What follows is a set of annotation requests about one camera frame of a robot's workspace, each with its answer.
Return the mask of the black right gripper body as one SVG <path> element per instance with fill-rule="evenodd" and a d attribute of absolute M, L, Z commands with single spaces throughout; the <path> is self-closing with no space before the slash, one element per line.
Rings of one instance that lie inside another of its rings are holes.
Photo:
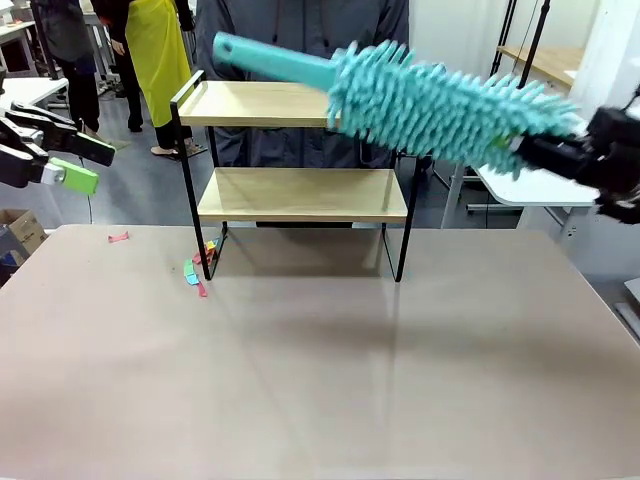
<path fill-rule="evenodd" d="M 587 164 L 579 183 L 599 191 L 598 213 L 627 225 L 639 224 L 639 119 L 630 107 L 639 87 L 622 108 L 601 106 L 587 126 Z"/>

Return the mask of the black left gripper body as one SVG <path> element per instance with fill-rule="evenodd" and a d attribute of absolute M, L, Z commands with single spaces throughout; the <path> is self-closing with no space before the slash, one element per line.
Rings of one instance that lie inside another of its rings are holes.
<path fill-rule="evenodd" d="M 20 127 L 7 117 L 1 118 L 1 182 L 25 188 L 40 183 L 48 153 L 36 142 L 39 130 Z"/>

